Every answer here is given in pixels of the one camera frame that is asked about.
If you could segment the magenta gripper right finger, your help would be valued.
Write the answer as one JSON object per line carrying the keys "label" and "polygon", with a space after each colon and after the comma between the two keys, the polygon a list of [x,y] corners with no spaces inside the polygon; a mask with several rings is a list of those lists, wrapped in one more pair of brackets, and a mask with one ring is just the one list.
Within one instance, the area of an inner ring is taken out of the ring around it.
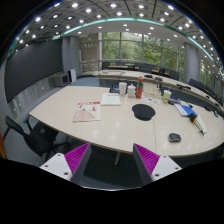
{"label": "magenta gripper right finger", "polygon": [[144,185],[181,170],[169,156],[157,155],[138,144],[133,144],[133,156]]}

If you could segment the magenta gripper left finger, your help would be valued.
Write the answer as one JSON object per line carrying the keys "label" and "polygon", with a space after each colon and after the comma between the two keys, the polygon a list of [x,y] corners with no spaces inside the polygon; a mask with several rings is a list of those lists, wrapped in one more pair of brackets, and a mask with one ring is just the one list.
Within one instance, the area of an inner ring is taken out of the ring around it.
{"label": "magenta gripper left finger", "polygon": [[91,144],[81,145],[66,154],[56,153],[41,169],[78,184],[91,155]]}

